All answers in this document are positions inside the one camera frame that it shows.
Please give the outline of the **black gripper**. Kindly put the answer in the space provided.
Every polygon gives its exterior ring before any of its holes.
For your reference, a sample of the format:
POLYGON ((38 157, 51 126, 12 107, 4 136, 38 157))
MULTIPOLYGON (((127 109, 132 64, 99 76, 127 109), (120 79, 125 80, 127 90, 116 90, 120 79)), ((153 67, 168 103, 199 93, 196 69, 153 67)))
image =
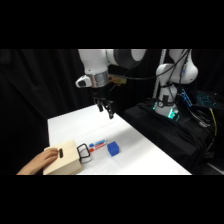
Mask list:
MULTIPOLYGON (((100 88, 93 88, 92 89, 94 102, 96 102, 96 105, 98 106, 98 109, 100 112, 103 111, 103 106, 101 100, 110 100, 110 87, 108 85, 100 88)), ((115 102, 114 101, 108 101, 106 104, 106 110, 108 111, 109 118, 112 119, 114 117, 115 113, 115 102)))

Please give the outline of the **person's bare hand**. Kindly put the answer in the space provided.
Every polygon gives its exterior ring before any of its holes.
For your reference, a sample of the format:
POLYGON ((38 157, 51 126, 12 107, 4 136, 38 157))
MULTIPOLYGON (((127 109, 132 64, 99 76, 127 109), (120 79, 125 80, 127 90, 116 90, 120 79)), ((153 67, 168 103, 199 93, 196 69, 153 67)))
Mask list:
POLYGON ((38 154, 34 161, 37 167, 44 167, 52 163, 58 158, 58 150, 56 148, 49 148, 38 154))

